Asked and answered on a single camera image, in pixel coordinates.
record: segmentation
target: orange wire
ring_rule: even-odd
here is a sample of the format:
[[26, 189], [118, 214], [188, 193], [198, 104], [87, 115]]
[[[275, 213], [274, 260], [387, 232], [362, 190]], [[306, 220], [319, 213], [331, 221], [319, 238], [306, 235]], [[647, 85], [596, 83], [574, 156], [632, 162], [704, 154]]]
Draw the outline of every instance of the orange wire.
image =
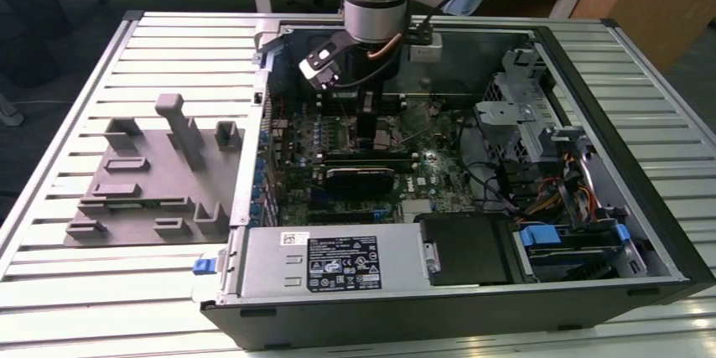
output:
[[388, 43], [383, 46], [383, 48], [380, 48], [378, 52], [368, 52], [368, 60], [376, 60], [376, 59], [380, 59], [383, 56], [386, 56], [386, 54], [395, 47], [395, 45], [399, 43], [402, 38], [403, 38], [403, 33], [395, 34], [395, 37], [388, 41]]

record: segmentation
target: blue latch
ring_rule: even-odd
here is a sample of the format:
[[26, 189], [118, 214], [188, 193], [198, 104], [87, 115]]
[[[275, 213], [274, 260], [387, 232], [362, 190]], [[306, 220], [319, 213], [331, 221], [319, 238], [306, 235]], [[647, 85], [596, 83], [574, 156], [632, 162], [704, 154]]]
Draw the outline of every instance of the blue latch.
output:
[[630, 230], [627, 229], [627, 226], [624, 224], [616, 224], [616, 235], [619, 235], [619, 239], [623, 240], [623, 242], [628, 241], [631, 239]]
[[196, 276], [216, 274], [216, 257], [212, 259], [198, 259], [194, 263], [191, 272], [194, 272]]
[[519, 232], [519, 237], [526, 246], [562, 243], [558, 228], [548, 225], [528, 226]]

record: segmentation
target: floor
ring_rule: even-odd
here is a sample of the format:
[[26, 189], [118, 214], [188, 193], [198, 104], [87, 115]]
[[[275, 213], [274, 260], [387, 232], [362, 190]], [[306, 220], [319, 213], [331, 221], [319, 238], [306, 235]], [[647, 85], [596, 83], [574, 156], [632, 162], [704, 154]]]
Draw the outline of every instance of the floor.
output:
[[[60, 0], [74, 33], [48, 43], [63, 69], [62, 76], [30, 90], [12, 85], [0, 75], [6, 97], [16, 102], [26, 122], [20, 127], [0, 126], [0, 222], [12, 206], [12, 194], [23, 190], [47, 145], [80, 93], [96, 60], [112, 37], [126, 10], [255, 12], [254, 0]], [[339, 0], [272, 0], [278, 13], [335, 13]], [[0, 17], [8, 10], [0, 4]], [[0, 32], [6, 30], [0, 18]], [[686, 100], [716, 130], [716, 29], [707, 29], [684, 54], [667, 78]]]

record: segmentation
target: red wire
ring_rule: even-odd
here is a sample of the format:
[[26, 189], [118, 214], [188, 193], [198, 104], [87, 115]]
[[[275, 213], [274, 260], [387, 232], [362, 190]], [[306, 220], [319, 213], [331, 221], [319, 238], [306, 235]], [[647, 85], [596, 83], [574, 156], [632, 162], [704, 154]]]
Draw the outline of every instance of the red wire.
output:
[[542, 193], [542, 191], [546, 189], [546, 185], [548, 182], [554, 182], [558, 179], [559, 178], [547, 178], [546, 180], [543, 180], [542, 184], [539, 184], [538, 193]]

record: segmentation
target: metal bracket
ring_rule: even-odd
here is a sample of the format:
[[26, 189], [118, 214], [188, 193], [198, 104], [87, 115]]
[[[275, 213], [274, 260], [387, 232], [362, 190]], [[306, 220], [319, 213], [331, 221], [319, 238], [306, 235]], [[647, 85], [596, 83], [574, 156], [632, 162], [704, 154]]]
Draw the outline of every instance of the metal bracket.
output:
[[530, 106], [507, 101], [484, 101], [476, 105], [480, 121], [494, 126], [515, 126], [535, 121]]
[[256, 34], [254, 35], [254, 43], [256, 52], [266, 54], [270, 50], [282, 46], [282, 22], [278, 19], [264, 18], [256, 24]]
[[582, 126], [567, 126], [559, 129], [548, 127], [546, 128], [546, 132], [551, 135], [554, 142], [575, 143], [579, 140], [586, 140], [588, 138]]

